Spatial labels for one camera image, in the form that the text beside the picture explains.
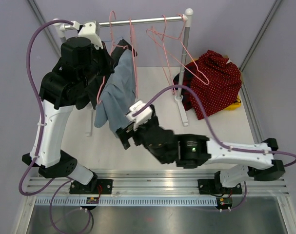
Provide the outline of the light grey-blue skirt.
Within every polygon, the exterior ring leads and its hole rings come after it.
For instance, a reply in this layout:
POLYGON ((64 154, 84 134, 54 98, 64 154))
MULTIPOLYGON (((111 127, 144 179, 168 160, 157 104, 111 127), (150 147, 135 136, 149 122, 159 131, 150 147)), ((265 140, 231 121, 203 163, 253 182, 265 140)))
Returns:
POLYGON ((119 128, 129 124, 126 114, 135 103, 136 84, 133 56, 130 50, 123 52, 119 58, 115 72, 110 75, 96 106, 94 126, 101 128, 107 122, 110 130, 115 133, 119 128))

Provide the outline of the pink hanger with tan skirt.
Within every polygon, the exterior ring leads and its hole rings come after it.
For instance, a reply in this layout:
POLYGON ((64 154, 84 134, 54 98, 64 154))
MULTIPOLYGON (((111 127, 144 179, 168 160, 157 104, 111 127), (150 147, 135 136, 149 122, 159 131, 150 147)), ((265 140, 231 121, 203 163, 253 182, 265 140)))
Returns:
POLYGON ((171 56, 174 60, 176 60, 180 64, 180 72, 179 72, 179 80, 178 80, 178 83, 180 85, 183 84, 185 70, 189 71, 197 80, 199 80, 204 85, 209 85, 210 84, 209 79, 204 75, 204 73, 202 71, 200 71, 200 69, 198 68, 198 65, 196 64, 195 60, 192 58, 191 54, 189 53, 189 51, 187 49, 188 43, 189 43, 189 34, 190 34, 193 14, 194 14, 194 12, 191 8, 187 8, 185 10, 184 14, 177 14, 178 18, 183 22, 182 30, 181 30, 178 37, 172 37, 172 36, 165 34, 165 38, 176 40, 181 44, 181 46, 182 46, 181 59, 178 60, 167 49, 166 50, 167 50, 168 55, 171 56), (204 79, 202 79, 195 72, 192 72, 189 68, 187 68, 187 66, 186 66, 187 57, 189 57, 191 59, 191 62, 196 67, 196 71, 199 72, 204 77, 204 79))

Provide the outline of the red polka dot skirt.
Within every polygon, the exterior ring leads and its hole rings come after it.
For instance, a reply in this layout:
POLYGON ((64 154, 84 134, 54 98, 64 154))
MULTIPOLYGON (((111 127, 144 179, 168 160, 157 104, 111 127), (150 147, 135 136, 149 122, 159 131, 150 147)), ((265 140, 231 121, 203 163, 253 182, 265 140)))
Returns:
POLYGON ((196 77, 190 88, 200 99, 209 117, 237 101, 242 86, 238 67, 223 55, 208 50, 196 61, 196 77))

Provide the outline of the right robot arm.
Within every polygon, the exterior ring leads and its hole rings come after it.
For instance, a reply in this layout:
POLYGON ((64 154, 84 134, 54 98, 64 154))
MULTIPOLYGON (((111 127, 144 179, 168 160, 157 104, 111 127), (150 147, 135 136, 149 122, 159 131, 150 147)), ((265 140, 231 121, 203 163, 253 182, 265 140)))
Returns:
POLYGON ((227 194, 238 184, 252 181, 275 181, 285 174, 281 160, 274 159, 271 149, 274 139, 239 149, 236 146, 220 146, 216 140, 203 135, 180 134, 159 125, 158 117, 152 117, 138 125, 135 121, 116 130, 124 149, 134 144, 142 145, 160 164, 175 163, 177 167, 195 169, 215 163, 232 164, 233 167, 215 172, 213 189, 201 184, 205 194, 227 194))

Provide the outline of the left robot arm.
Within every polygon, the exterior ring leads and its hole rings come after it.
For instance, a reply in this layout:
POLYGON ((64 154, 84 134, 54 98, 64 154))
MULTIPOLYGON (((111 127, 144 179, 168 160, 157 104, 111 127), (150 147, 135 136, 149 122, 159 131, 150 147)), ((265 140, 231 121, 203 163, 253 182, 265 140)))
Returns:
POLYGON ((114 71, 114 60, 104 42, 95 46, 84 37, 72 37, 61 45, 61 57, 40 85, 39 100, 43 114, 39 120, 36 143, 22 161, 37 167, 44 178, 68 177, 77 194, 97 190, 98 176, 61 149, 66 123, 85 89, 97 78, 114 71))

